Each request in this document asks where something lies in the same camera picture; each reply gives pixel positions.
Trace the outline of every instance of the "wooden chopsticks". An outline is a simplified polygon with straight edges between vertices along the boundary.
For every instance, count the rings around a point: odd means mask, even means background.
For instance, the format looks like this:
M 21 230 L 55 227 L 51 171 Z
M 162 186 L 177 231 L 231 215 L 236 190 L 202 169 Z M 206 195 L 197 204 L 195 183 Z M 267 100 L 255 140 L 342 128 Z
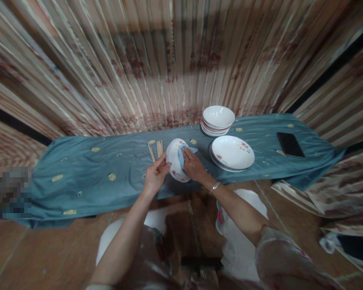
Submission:
M 148 142 L 148 147 L 149 147 L 149 152 L 150 152 L 150 155 L 152 156 L 152 160 L 153 160 L 153 163 L 154 163 L 156 160 L 155 160 L 155 158 L 154 158 L 153 150 L 152 150 L 152 148 L 150 147 L 149 142 Z
M 157 141 L 156 144 L 157 144 L 157 156 L 158 156 L 158 158 L 160 158 L 160 156 L 162 156 L 164 153 L 163 152 L 163 141 L 162 140 Z M 148 147 L 149 147 L 150 155 L 152 156 L 152 161 L 154 163 L 156 161 L 156 159 L 154 158 L 154 154 L 153 154 L 153 150 L 150 146 L 150 142 L 148 142 Z

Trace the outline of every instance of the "bracelet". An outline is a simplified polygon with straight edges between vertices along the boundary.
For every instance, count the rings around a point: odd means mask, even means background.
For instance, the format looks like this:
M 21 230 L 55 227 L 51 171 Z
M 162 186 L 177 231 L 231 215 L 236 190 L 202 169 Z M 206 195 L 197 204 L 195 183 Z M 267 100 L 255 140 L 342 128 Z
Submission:
M 218 181 L 217 183 L 215 183 L 215 185 L 213 186 L 213 188 L 210 190 L 210 194 L 211 193 L 213 193 L 213 191 L 215 190 L 215 189 L 217 189 L 217 187 L 220 185 L 221 183 L 220 183 L 220 181 Z

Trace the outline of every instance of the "smartphone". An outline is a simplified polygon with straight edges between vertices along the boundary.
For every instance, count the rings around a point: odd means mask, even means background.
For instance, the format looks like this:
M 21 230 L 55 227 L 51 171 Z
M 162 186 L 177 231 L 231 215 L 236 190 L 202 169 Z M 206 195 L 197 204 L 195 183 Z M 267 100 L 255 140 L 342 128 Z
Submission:
M 304 158 L 304 152 L 301 150 L 296 137 L 289 133 L 277 133 L 278 140 L 281 143 L 282 151 L 288 156 Z

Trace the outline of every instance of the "blue tablecloth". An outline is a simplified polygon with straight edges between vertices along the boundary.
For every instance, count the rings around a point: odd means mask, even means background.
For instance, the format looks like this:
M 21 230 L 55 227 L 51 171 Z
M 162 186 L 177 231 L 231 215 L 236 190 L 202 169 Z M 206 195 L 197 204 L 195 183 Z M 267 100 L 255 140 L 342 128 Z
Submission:
M 277 132 L 294 134 L 305 158 L 280 154 Z M 151 140 L 162 140 L 164 151 L 175 138 L 198 148 L 197 156 L 207 171 L 223 184 L 282 178 L 300 190 L 315 183 L 344 155 L 344 149 L 333 147 L 291 114 L 238 118 L 228 135 L 245 140 L 254 151 L 254 164 L 243 172 L 227 172 L 214 165 L 209 155 L 214 138 L 204 135 L 199 125 L 123 136 L 56 139 L 32 173 L 32 202 L 29 208 L 25 203 L 25 218 L 10 213 L 3 217 L 33 228 L 56 227 L 74 218 L 131 206 L 143 188 L 145 169 L 152 164 L 147 145 Z M 157 157 L 156 144 L 153 150 Z M 180 183 L 168 175 L 157 198 L 200 190 L 201 185 L 192 180 Z

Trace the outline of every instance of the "stack of bowls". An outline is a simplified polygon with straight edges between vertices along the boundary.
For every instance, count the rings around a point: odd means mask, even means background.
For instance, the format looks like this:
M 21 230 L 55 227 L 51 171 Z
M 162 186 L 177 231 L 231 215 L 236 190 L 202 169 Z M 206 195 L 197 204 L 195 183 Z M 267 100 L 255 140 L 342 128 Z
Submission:
M 203 111 L 200 126 L 203 132 L 210 137 L 226 135 L 235 120 L 234 113 L 226 107 L 211 106 Z
M 221 136 L 210 146 L 211 159 L 219 168 L 230 172 L 241 172 L 254 163 L 254 151 L 242 139 Z

